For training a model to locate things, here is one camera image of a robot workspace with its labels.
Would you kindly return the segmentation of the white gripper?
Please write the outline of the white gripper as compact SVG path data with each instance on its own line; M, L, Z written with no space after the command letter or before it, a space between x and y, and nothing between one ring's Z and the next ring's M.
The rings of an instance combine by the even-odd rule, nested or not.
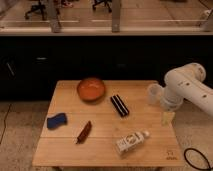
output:
M147 88L148 103L150 105L157 105L163 96L163 91L164 88L161 85L157 83L150 84ZM172 111L164 112L162 115L162 125L169 125L172 122L174 116L175 113Z

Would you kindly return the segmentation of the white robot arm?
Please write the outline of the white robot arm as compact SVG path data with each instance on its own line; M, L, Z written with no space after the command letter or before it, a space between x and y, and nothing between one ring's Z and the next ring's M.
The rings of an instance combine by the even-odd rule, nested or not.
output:
M205 113L213 116L213 88L203 83L206 70L199 63L189 63L171 69L164 76L165 86L149 84L147 100L150 105L160 104L163 112L161 124L169 125L176 111L188 100Z

